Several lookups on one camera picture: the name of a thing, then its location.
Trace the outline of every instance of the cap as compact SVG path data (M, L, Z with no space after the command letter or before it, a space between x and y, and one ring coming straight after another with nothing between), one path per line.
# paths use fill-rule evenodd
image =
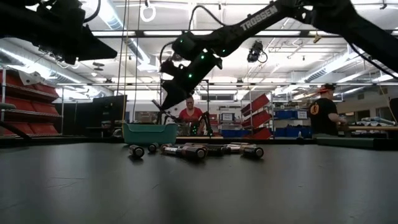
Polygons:
M324 84L321 86L321 88L318 90L319 93L326 93L327 91L333 91L335 90L335 86L332 84Z

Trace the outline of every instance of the table surface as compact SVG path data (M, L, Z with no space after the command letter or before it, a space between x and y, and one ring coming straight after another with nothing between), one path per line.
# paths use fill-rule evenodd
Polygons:
M268 145L192 163L123 146L0 151L0 223L398 223L398 152Z

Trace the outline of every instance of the ceiling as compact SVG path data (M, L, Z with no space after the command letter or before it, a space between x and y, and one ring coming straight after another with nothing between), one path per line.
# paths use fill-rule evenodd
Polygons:
M96 8L98 0L84 0L83 9L86 10L86 16L93 13ZM124 19L124 11L126 10L126 21L125 27L128 30L187 30L190 18L191 9L197 4L203 4L209 9L219 20L225 24L236 24L248 14L252 14L262 9L267 0L167 0L167 1L149 1L149 5L155 7L156 14L153 20L144 22L140 12L141 7L145 7L145 1L119 1L119 0L102 0L101 10L108 5L113 4L114 11L119 17L120 21ZM395 29L398 28L398 1L386 1L388 3L387 8L380 10L382 6L380 1L363 0L363 1L352 1L357 11L366 19L375 23L383 29ZM151 9L145 9L143 16L150 18L152 15ZM91 30L102 31L109 30L109 26L101 16L96 17L93 21L88 23ZM193 30L214 30L221 26L215 22L204 10L198 9L196 11L193 20ZM276 24L268 27L270 30L315 30L311 25L301 24L294 19L283 19ZM160 50L163 45L173 41L175 38L137 38L135 41L138 46L147 55L159 58ZM248 56L249 49L251 48L254 41L260 40L266 52L268 52L268 61L266 63L248 63L246 58ZM297 82L303 76L308 75L310 71L315 68L321 68L322 65L328 64L333 58L343 55L347 51L346 41L339 37L328 38L324 36L316 44L313 43L313 38L294 37L294 38L272 38L272 37L253 37L246 40L238 50L233 52L229 57L223 58L223 69L214 68L206 77L211 82L236 82L237 78L242 78L244 82ZM8 38L7 41L28 50L29 52L42 56L42 53L37 50L31 43L14 38ZM101 38L105 44L118 51L118 57L106 60L97 60L96 62L103 63L102 72L94 71L94 61L78 62L78 67L66 68L69 72L73 72L83 78L88 79L88 82L102 83L106 78L112 78L114 82L118 81L123 84L124 77L127 82L135 82L136 74L137 81L150 83L158 82L159 74L156 71L145 71L137 69L137 65L140 65L136 61L136 58L132 54L131 50L126 47L122 38ZM165 50L164 55L168 56L172 50L170 48ZM54 59L45 55L43 56L48 61L55 62ZM337 82L344 77L348 77L355 73L363 70L371 71L371 65L364 63L360 58L350 60L344 66L337 67L334 71L331 71L327 75L328 78L324 78L323 82ZM358 76L351 82L358 80L359 82L365 82L366 76ZM110 90L115 90L115 86L107 87ZM140 87L143 90L155 89L156 87L150 86ZM223 88L223 89L236 89L235 86L213 86L212 88ZM269 90L273 87L261 87L256 90ZM134 86L128 86L127 90L133 90Z

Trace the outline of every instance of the plastic basket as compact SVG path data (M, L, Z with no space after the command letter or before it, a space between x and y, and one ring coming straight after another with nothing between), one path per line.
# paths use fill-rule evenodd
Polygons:
M166 124L123 124L123 137L126 144L146 145L152 143L174 144L178 125Z

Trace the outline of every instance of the person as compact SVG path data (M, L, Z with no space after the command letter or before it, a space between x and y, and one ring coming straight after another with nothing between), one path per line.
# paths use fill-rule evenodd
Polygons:
M179 119L186 123L194 123L199 121L200 116L203 114L201 109L194 107L194 100L193 97L190 96L185 100L186 108L181 110L180 115L178 116ZM198 128L198 134L201 134L203 131L203 122L200 124Z
M337 125L347 123L345 119L338 116L337 107L332 100L334 90L335 87L331 84L321 86L318 91L320 98L310 105L312 138L336 137Z

